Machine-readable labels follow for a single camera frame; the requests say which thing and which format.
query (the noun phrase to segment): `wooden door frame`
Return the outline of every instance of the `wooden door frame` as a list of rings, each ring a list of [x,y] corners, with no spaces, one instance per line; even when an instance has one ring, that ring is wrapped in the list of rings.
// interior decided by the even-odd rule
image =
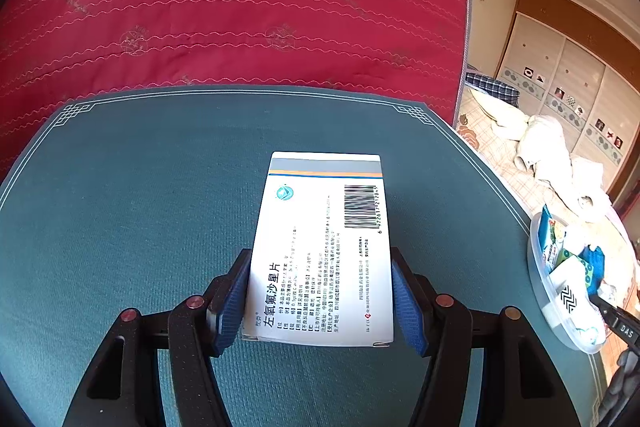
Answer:
[[[570,0],[516,0],[511,25],[504,41],[500,61],[496,66],[495,78],[500,72],[500,65],[507,52],[518,13],[531,17],[577,42],[600,58],[640,93],[640,50],[613,26]],[[640,131],[636,132],[622,167],[607,191],[612,201],[622,191],[640,157],[639,136]]]

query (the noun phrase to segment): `red screw head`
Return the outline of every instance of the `red screw head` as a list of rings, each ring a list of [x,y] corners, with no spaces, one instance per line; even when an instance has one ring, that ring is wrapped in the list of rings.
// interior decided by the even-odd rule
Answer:
[[[522,317],[522,313],[517,308],[513,306],[509,306],[504,310],[504,314],[507,315],[512,321],[517,321],[520,317]]]
[[[187,307],[195,310],[204,304],[202,295],[193,295],[187,299]]]
[[[120,320],[122,320],[123,322],[131,322],[137,316],[138,316],[138,312],[135,311],[135,309],[133,309],[133,308],[129,308],[127,310],[124,310],[120,314]]]
[[[441,293],[436,297],[436,304],[443,308],[451,308],[453,306],[453,297],[446,293]]]

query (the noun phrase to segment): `logo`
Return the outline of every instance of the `logo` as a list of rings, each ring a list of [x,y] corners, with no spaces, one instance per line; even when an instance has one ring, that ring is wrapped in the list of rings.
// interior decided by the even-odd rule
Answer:
[[[283,52],[291,51],[296,45],[295,32],[288,24],[271,28],[266,33],[267,44]]]
[[[283,185],[276,191],[276,196],[282,201],[290,200],[293,196],[293,188],[288,185]]]
[[[131,55],[135,55],[138,52],[144,53],[147,48],[147,36],[148,31],[146,28],[137,25],[120,37],[120,46],[125,53],[130,53]]]

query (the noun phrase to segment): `red quilt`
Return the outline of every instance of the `red quilt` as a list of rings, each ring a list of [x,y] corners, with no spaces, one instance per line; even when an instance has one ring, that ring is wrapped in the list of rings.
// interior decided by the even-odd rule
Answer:
[[[8,0],[0,179],[69,100],[136,87],[304,84],[455,112],[468,0]]]

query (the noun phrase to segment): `wardrobe door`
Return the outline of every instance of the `wardrobe door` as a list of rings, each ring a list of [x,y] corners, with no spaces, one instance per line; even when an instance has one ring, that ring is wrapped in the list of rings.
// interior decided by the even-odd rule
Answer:
[[[639,124],[640,94],[607,67],[586,130],[574,151],[604,165],[605,190],[633,147]]]
[[[570,152],[587,125],[604,70],[605,65],[589,52],[571,41],[565,43],[540,114],[560,121]]]
[[[564,40],[552,29],[516,15],[498,78],[520,91],[518,105],[524,113],[538,113]]]

